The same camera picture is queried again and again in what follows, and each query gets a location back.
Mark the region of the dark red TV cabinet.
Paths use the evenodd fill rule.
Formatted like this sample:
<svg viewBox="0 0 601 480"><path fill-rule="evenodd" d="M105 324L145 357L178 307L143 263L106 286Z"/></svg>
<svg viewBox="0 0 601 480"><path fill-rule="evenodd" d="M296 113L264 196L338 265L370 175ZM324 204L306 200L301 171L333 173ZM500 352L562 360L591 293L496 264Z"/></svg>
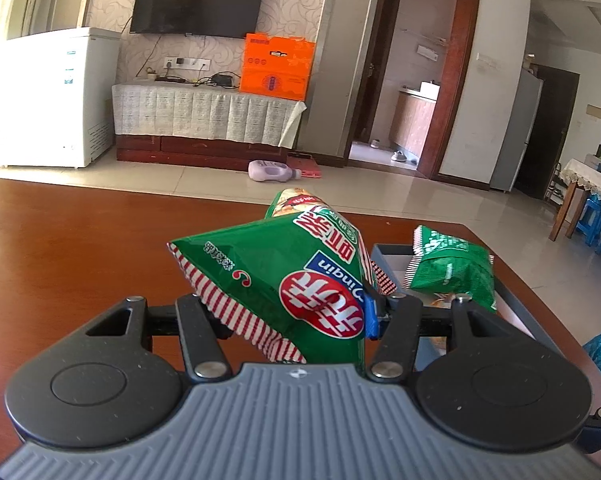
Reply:
<svg viewBox="0 0 601 480"><path fill-rule="evenodd" d="M252 160L286 162L289 151L268 144L181 136L116 136L116 156L122 162L246 171Z"/></svg>

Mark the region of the black router box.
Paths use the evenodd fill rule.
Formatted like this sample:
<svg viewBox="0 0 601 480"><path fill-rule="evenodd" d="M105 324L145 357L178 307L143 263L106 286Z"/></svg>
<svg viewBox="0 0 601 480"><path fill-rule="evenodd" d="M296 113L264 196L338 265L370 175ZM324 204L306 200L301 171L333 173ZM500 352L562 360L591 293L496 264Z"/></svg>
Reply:
<svg viewBox="0 0 601 480"><path fill-rule="evenodd" d="M234 77L231 74L225 73L217 73L210 77L209 82L213 86L221 87L221 88L233 88L234 87Z"/></svg>

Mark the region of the kitchen counter cabinet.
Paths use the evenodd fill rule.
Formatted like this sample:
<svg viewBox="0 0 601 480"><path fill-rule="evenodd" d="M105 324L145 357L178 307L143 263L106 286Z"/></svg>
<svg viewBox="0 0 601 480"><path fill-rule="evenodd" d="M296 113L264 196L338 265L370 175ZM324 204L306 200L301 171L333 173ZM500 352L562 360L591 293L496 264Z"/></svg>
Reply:
<svg viewBox="0 0 601 480"><path fill-rule="evenodd" d="M401 90L389 129L389 143L414 164L420 161L436 100L415 90Z"/></svg>

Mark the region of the purple detergent bottle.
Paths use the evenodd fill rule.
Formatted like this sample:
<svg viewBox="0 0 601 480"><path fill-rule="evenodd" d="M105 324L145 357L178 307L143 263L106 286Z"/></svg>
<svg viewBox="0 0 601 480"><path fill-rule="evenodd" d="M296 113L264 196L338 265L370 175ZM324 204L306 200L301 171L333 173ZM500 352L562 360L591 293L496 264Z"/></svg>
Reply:
<svg viewBox="0 0 601 480"><path fill-rule="evenodd" d="M283 162L268 162L268 160L252 160L248 164L247 173L256 182L287 182L302 177L301 170L287 166Z"/></svg>

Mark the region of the lace dining table cloth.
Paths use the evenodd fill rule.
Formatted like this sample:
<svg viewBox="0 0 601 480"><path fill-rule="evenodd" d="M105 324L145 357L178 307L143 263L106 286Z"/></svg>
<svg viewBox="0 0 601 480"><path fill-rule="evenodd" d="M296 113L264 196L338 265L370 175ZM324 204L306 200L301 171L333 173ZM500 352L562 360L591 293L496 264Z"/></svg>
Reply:
<svg viewBox="0 0 601 480"><path fill-rule="evenodd" d="M564 183L575 183L578 188L583 188L601 199L601 172L585 162L571 159L562 168L560 178Z"/></svg>

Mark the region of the white chest freezer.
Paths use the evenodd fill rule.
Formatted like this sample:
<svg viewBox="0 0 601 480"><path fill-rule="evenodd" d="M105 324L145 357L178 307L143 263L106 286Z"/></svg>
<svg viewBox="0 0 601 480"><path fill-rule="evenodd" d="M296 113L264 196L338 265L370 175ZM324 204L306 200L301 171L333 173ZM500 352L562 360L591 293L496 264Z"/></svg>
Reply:
<svg viewBox="0 0 601 480"><path fill-rule="evenodd" d="M112 146L119 44L95 27L0 44L0 165L86 168Z"/></svg>

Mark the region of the grey refrigerator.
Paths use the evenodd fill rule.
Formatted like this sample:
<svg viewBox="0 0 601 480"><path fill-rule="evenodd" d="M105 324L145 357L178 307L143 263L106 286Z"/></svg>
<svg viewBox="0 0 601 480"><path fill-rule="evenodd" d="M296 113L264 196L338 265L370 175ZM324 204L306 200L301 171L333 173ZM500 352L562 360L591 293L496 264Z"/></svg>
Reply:
<svg viewBox="0 0 601 480"><path fill-rule="evenodd" d="M506 135L489 183L493 190L509 193L514 187L532 134L542 91L543 81L528 70L521 70Z"/></svg>

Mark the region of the blue plastic stool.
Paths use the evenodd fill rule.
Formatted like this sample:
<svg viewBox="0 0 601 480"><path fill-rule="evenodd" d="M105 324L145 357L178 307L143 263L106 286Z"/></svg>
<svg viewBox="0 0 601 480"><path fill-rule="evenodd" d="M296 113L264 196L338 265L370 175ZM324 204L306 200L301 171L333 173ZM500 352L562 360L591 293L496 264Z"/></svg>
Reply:
<svg viewBox="0 0 601 480"><path fill-rule="evenodd" d="M601 198L598 195L587 194L575 231L581 233L587 246L593 247L599 243L601 237Z"/></svg>

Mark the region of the green snack bag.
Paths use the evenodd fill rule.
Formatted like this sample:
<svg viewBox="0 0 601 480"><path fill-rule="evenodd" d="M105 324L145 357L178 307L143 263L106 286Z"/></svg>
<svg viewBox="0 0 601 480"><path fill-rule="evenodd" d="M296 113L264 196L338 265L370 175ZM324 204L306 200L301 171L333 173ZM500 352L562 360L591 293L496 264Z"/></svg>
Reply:
<svg viewBox="0 0 601 480"><path fill-rule="evenodd" d="M470 295L484 309L496 310L494 256L486 248L418 226L412 252L405 287L437 295Z"/></svg>

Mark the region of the wall-mounted black television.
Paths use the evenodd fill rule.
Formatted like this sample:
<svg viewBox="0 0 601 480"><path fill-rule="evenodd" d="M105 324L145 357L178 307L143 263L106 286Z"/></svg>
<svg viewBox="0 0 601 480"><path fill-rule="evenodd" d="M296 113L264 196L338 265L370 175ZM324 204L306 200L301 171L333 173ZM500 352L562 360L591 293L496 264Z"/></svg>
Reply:
<svg viewBox="0 0 601 480"><path fill-rule="evenodd" d="M136 0L130 32L242 39L255 32L261 0Z"/></svg>

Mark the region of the green prawn cracker bag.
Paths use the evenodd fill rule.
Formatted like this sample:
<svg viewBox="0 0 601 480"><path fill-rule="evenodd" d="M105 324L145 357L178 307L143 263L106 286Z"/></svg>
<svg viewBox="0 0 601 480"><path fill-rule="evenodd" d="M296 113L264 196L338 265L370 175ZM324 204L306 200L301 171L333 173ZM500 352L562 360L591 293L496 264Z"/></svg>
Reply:
<svg viewBox="0 0 601 480"><path fill-rule="evenodd" d="M396 286L351 222L303 188L264 219L168 244L207 311L271 362L365 362L366 290Z"/></svg>

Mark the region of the white wall power strip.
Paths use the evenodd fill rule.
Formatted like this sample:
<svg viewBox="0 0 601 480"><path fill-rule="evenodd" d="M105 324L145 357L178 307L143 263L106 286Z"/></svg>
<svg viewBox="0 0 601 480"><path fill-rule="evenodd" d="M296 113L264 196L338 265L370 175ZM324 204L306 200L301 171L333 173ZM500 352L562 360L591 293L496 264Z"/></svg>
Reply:
<svg viewBox="0 0 601 480"><path fill-rule="evenodd" d="M209 58L164 58L166 70L198 70L199 72L210 71Z"/></svg>

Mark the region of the white lace cabinet cloth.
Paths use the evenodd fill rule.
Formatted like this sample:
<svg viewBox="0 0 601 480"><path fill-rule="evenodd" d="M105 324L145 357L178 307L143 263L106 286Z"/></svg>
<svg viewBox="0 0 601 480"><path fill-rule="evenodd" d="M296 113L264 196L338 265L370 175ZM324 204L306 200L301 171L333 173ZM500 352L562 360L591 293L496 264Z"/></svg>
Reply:
<svg viewBox="0 0 601 480"><path fill-rule="evenodd" d="M272 96L172 82L112 87L118 136L178 136L293 148L306 105Z"/></svg>

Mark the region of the orange gift box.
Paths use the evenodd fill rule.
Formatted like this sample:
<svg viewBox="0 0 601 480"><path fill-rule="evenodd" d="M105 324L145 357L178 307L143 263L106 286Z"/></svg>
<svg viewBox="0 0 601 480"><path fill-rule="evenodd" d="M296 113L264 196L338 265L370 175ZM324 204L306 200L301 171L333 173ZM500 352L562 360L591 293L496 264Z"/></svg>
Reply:
<svg viewBox="0 0 601 480"><path fill-rule="evenodd" d="M247 34L238 88L260 96L304 101L315 47L301 37Z"/></svg>

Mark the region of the red floor scale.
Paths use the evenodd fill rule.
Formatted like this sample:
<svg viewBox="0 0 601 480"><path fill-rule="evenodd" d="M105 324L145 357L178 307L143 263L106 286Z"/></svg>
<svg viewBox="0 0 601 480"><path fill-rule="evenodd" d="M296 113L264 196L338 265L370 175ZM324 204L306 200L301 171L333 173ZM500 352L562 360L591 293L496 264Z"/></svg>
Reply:
<svg viewBox="0 0 601 480"><path fill-rule="evenodd" d="M296 179L320 179L322 176L319 165L309 154L290 152L286 164L294 170Z"/></svg>

